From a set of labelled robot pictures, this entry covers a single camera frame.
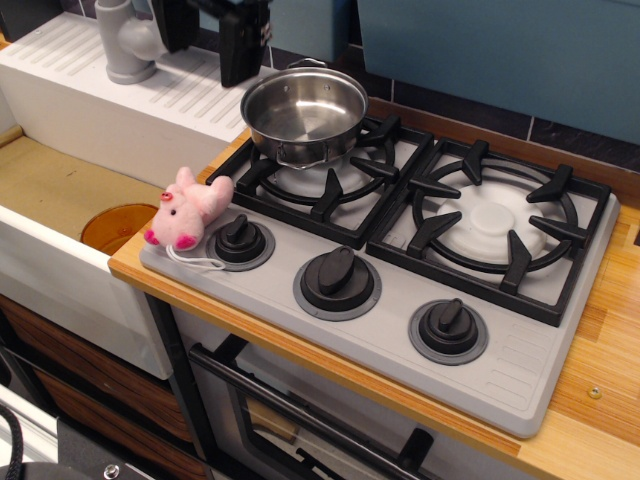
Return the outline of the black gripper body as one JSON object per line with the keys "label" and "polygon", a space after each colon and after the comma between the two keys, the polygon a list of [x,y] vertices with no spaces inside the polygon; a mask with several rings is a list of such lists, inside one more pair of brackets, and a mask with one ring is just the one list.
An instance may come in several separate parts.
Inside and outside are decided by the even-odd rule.
{"label": "black gripper body", "polygon": [[245,20],[266,20],[270,16],[269,1],[189,0],[188,3],[216,19],[228,14]]}

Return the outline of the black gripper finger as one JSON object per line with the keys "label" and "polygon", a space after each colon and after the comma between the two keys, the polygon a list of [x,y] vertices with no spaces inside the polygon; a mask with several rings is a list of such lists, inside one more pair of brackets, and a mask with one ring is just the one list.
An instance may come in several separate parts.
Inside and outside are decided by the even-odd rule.
{"label": "black gripper finger", "polygon": [[266,20],[245,20],[228,14],[219,20],[220,81],[224,88],[238,86],[259,74],[270,39],[270,16]]}
{"label": "black gripper finger", "polygon": [[151,8],[169,53],[190,47],[200,29],[199,10],[187,0],[152,0]]}

